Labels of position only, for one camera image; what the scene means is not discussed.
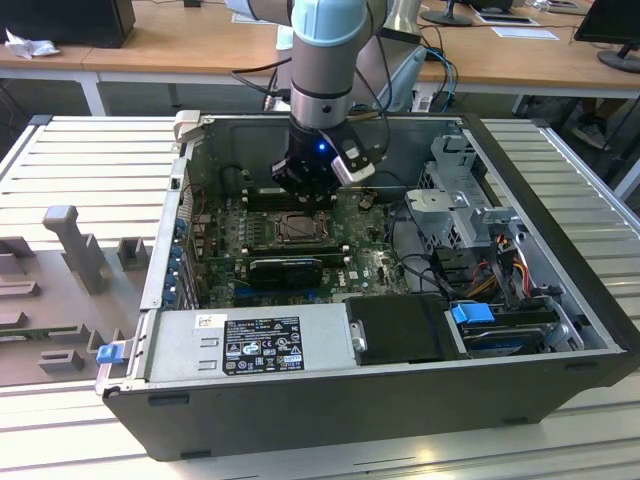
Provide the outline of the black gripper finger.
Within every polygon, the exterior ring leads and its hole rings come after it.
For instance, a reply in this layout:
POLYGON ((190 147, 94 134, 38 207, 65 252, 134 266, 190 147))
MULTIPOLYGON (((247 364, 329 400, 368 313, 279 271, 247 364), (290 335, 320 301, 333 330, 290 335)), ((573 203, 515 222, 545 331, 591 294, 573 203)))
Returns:
POLYGON ((271 166, 272 179, 287 193, 299 196, 299 179, 288 166, 288 160, 283 159, 271 166))
POLYGON ((336 203, 336 190, 300 189, 298 203, 306 211, 330 210, 336 203))

